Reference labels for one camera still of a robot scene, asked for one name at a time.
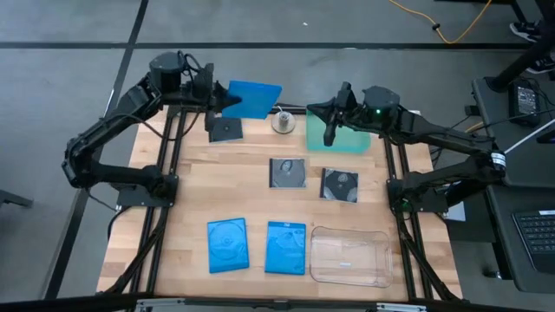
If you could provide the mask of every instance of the wooden table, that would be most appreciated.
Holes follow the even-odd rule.
[[[152,118],[162,132],[165,112]],[[395,219],[389,211],[385,188],[388,177],[384,144],[372,135],[371,147],[363,155],[309,153],[305,147],[305,118],[297,117],[293,133],[276,134],[271,118],[243,120],[244,139],[209,144],[203,116],[184,138],[177,174],[180,186],[175,206],[167,220],[155,293],[161,296],[216,296],[236,298],[289,298],[328,300],[408,299]],[[193,116],[187,115],[187,125]],[[160,139],[139,127],[130,166],[155,164]],[[168,147],[166,164],[171,151]],[[401,170],[397,149],[397,172]],[[428,147],[407,146],[412,171],[432,169]],[[268,187],[269,158],[307,159],[307,188],[277,190]],[[323,167],[359,173],[358,204],[321,200]],[[132,208],[114,224],[102,266],[98,290],[107,289],[136,254],[145,208]],[[251,267],[246,270],[210,274],[206,223],[228,218],[245,218]],[[306,274],[304,276],[264,273],[267,224],[270,220],[305,223],[307,226]],[[421,213],[421,231],[428,261],[441,280],[461,296],[459,278],[445,225],[434,214]],[[391,286],[380,289],[334,283],[318,283],[310,276],[310,233],[317,226],[357,231],[383,231],[393,252],[394,277]],[[143,266],[140,290],[146,288],[150,260]],[[418,266],[413,259],[417,294],[421,291]]]

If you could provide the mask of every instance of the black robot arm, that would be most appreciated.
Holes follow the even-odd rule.
[[[69,140],[62,169],[73,187],[88,189],[97,183],[108,182],[118,190],[140,189],[147,196],[146,200],[140,201],[142,205],[155,202],[149,199],[173,202],[176,176],[163,175],[155,165],[142,169],[103,165],[94,160],[93,154],[128,127],[156,115],[164,105],[205,112],[205,129],[210,131],[216,113],[241,102],[240,98],[230,96],[217,81],[212,81],[213,64],[208,63],[202,68],[194,60],[197,66],[192,67],[188,59],[194,60],[191,55],[180,52],[166,52],[154,58],[149,64],[148,74],[120,98],[112,112]],[[191,80],[182,84],[184,72],[188,72]]]
[[[469,155],[465,162],[454,166],[427,173],[410,172],[403,180],[389,181],[392,209],[446,212],[449,206],[505,176],[505,155],[493,138],[434,125],[402,107],[399,95],[386,88],[371,87],[363,92],[364,102],[357,103],[350,84],[344,82],[330,101],[307,106],[326,124],[326,146],[333,144],[337,127],[349,127],[388,137],[396,145],[427,143]],[[435,189],[443,185],[451,187],[447,193],[438,193]]]

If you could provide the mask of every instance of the yellow cable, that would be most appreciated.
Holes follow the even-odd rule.
[[[438,24],[438,23],[436,23],[436,22],[434,21],[434,19],[432,19],[432,17],[427,16],[427,15],[424,14],[424,13],[421,13],[421,12],[418,12],[418,11],[415,11],[415,10],[411,10],[411,9],[407,9],[407,8],[405,8],[404,6],[398,4],[397,2],[395,2],[395,1],[393,1],[393,0],[389,0],[389,1],[390,1],[392,4],[398,6],[399,8],[401,8],[401,9],[403,9],[403,10],[406,10],[406,11],[409,12],[409,13],[416,14],[416,15],[419,15],[419,16],[422,16],[422,17],[427,18],[433,25],[437,25],[437,24]],[[455,44],[455,43],[459,42],[460,39],[464,38],[464,37],[467,35],[468,31],[470,31],[470,29],[472,29],[472,28],[474,27],[474,25],[482,18],[482,15],[484,15],[484,12],[486,12],[486,10],[487,10],[487,8],[490,6],[490,4],[492,4],[492,0],[489,0],[489,1],[486,3],[486,5],[484,6],[484,9],[482,9],[482,11],[479,13],[479,15],[478,15],[476,18],[474,18],[474,20],[472,21],[472,23],[470,24],[470,26],[468,26],[467,30],[465,30],[462,34],[460,34],[460,36],[459,36],[457,39],[455,39],[454,41],[451,41],[451,42],[450,42],[449,40],[447,40],[447,39],[445,38],[445,36],[443,36],[443,34],[441,33],[441,30],[440,30],[439,28],[437,28],[435,31],[437,32],[437,34],[440,36],[441,40],[443,40],[444,43],[446,43],[446,44]]]
[[[466,133],[471,133],[472,131],[474,131],[474,129],[479,128],[484,126],[483,122],[479,122],[477,124],[475,124],[474,126],[469,127],[467,130],[465,130]]]

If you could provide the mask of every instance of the chair leg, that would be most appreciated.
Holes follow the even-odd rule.
[[[0,190],[0,199],[2,200],[2,204],[16,204],[20,205],[21,207],[28,207],[30,208],[33,204],[33,201],[30,199],[23,198],[21,196],[17,196],[16,194],[1,191]]]

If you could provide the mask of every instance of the concrete floor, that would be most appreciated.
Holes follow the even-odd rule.
[[[526,16],[538,16],[520,1]],[[481,4],[404,2],[432,15],[446,36],[457,36]],[[90,2],[0,0],[0,42],[126,42],[139,0]],[[494,5],[465,42],[521,42],[507,25],[516,18]],[[440,42],[430,25],[387,0],[158,0],[147,7],[138,42]],[[0,209],[0,302],[43,296],[75,196],[60,170],[69,138],[102,116],[123,49],[0,49],[0,189],[33,198],[31,209]],[[135,50],[123,89],[147,72],[161,50]],[[473,103],[470,83],[496,75],[518,54],[486,51],[195,49],[200,62],[214,62],[216,77],[284,87],[280,101],[305,105],[326,101],[342,81],[355,90],[391,88],[402,104],[444,126],[464,118]],[[478,122],[467,120],[460,126]],[[130,128],[102,154],[102,162],[125,165],[133,147]],[[444,153],[439,166],[460,161]],[[93,194],[110,204],[116,194],[99,185]],[[95,292],[113,213],[87,205],[60,296]],[[487,279],[495,263],[488,245],[453,243],[464,297],[471,302],[548,310],[555,296],[527,294],[512,282]],[[189,310],[216,308],[189,308]]]

